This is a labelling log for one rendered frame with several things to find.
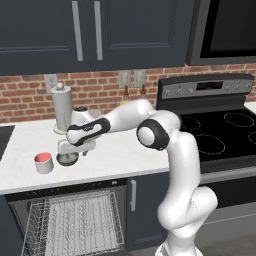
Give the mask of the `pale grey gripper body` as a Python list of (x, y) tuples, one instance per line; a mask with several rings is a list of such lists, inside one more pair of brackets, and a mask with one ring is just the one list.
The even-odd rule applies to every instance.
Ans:
[(86, 142), (81, 146), (74, 146), (68, 142), (67, 139), (61, 139), (57, 143), (57, 151), (59, 154), (71, 154), (71, 153), (79, 153), (93, 150), (96, 146), (96, 142), (94, 140)]

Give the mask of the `dark grey bowl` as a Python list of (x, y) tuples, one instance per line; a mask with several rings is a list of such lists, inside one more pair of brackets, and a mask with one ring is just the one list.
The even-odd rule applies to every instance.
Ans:
[(72, 166), (78, 161), (78, 158), (79, 154), (77, 152), (57, 154), (56, 156), (57, 162), (62, 166)]

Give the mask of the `grey cup with red inside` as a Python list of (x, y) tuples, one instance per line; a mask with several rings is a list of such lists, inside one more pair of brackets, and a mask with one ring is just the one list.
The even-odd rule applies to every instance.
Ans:
[(40, 174), (48, 174), (54, 168), (52, 155), (48, 152), (38, 153), (34, 157), (34, 162), (35, 162), (36, 170)]

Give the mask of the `open dishwasher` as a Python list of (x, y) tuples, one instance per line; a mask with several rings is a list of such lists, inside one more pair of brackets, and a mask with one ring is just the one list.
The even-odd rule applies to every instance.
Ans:
[(125, 218), (126, 218), (126, 186), (127, 181), (120, 180), (107, 180), (98, 181), (70, 186), (54, 187), (49, 189), (39, 189), (33, 191), (26, 191), (20, 193), (13, 193), (6, 196), (7, 202), (11, 208), (11, 212), (14, 215), (14, 219), (18, 224), (18, 228), (21, 231), (21, 235), (25, 238), (26, 227), (29, 218), (30, 206), (33, 203), (42, 202), (45, 199), (57, 198), (63, 196), (71, 196), (85, 192), (96, 192), (101, 190), (113, 190), (117, 193), (117, 204), (120, 214), (121, 226), (124, 235), (124, 247), (122, 250), (101, 254), (98, 256), (127, 256), (125, 251)]

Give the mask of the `dark lower cupboard door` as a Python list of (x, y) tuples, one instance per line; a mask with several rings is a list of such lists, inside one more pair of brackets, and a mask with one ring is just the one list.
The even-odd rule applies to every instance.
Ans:
[[(131, 211), (131, 180), (137, 182), (136, 210)], [(126, 248), (129, 251), (159, 246), (167, 231), (160, 225), (157, 209), (169, 186), (169, 173), (127, 179)]]

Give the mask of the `dark cupboard door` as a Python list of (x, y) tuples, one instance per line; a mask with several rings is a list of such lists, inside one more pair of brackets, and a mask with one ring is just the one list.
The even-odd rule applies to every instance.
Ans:
[(100, 0), (103, 60), (97, 60), (94, 1), (87, 1), (91, 69), (185, 65), (195, 0)]
[[(137, 182), (136, 210), (131, 211), (131, 180)], [(169, 173), (127, 179), (126, 248), (129, 251), (159, 246), (167, 231), (160, 225), (157, 209), (169, 186)]]
[(77, 60), (72, 1), (0, 0), (0, 75), (83, 72), (90, 69), (78, 1), (83, 61)]

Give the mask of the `dark upper cupboard door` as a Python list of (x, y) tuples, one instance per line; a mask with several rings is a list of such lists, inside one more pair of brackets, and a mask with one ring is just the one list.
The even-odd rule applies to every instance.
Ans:
[(90, 69), (78, 1), (83, 61), (77, 60), (72, 1), (0, 0), (0, 75), (83, 72)]
[(195, 0), (100, 0), (103, 60), (97, 60), (94, 1), (87, 1), (91, 69), (185, 65)]

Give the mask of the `paper towel roll on holder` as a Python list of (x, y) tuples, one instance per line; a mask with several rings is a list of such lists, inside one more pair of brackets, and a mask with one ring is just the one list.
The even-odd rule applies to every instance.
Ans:
[(58, 82), (57, 86), (51, 89), (51, 93), (56, 118), (54, 131), (58, 134), (66, 134), (73, 111), (72, 90), (69, 86)]

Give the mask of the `black sink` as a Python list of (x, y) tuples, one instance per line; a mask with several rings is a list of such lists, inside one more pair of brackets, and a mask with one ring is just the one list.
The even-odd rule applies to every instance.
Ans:
[(5, 149), (8, 145), (14, 128), (14, 125), (0, 127), (0, 160), (4, 155)]

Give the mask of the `dark lower cupboard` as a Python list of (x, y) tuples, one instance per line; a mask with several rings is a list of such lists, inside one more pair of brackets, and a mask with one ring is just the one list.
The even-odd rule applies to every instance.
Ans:
[(9, 209), (0, 195), (0, 256), (21, 256), (23, 240)]

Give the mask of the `black and silver stove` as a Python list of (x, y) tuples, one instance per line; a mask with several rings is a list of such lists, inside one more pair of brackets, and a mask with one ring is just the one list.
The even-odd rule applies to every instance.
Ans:
[(256, 234), (256, 114), (244, 106), (253, 82), (242, 73), (158, 81), (156, 108), (177, 114), (196, 138), (201, 184), (218, 198), (196, 235), (199, 246)]

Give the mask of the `black microwave oven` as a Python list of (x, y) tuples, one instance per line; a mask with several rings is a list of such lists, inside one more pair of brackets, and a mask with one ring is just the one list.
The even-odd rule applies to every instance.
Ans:
[(256, 0), (195, 0), (186, 64), (256, 63)]

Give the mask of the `grey wall socket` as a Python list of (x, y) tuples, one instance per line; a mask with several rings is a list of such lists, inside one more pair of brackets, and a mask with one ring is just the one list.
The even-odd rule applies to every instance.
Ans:
[(46, 91), (48, 93), (50, 93), (51, 89), (57, 85), (57, 82), (58, 82), (57, 75), (56, 74), (45, 74), (44, 82), (46, 85)]
[(134, 71), (134, 87), (140, 88), (146, 82), (146, 70), (140, 69)]
[(130, 87), (130, 84), (131, 84), (131, 71), (121, 70), (119, 72), (119, 87), (120, 88)]

